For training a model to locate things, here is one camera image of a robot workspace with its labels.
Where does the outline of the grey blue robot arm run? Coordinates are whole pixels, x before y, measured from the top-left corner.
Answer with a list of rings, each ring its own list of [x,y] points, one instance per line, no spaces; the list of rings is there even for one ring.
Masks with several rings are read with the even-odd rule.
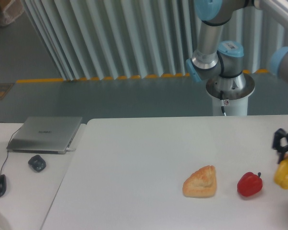
[[[195,11],[201,28],[197,49],[186,60],[194,81],[208,79],[206,92],[212,99],[213,115],[243,116],[248,113],[248,98],[255,89],[253,78],[242,73],[243,46],[235,41],[220,41],[223,26],[233,12],[253,6],[268,12],[288,29],[288,0],[195,0]],[[269,71],[288,84],[288,46],[278,49],[271,57]],[[272,149],[279,155],[278,164],[288,158],[288,144],[281,146],[288,133],[274,133]]]

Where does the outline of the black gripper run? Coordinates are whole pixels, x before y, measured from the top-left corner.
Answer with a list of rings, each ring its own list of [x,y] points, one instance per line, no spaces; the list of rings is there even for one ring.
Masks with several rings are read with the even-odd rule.
[[[280,164],[281,161],[283,161],[285,154],[288,152],[288,143],[285,146],[281,145],[281,140],[285,139],[286,142],[288,142],[288,133],[282,129],[279,128],[274,133],[273,143],[272,143],[272,149],[276,150],[278,153],[278,161],[277,163]]]

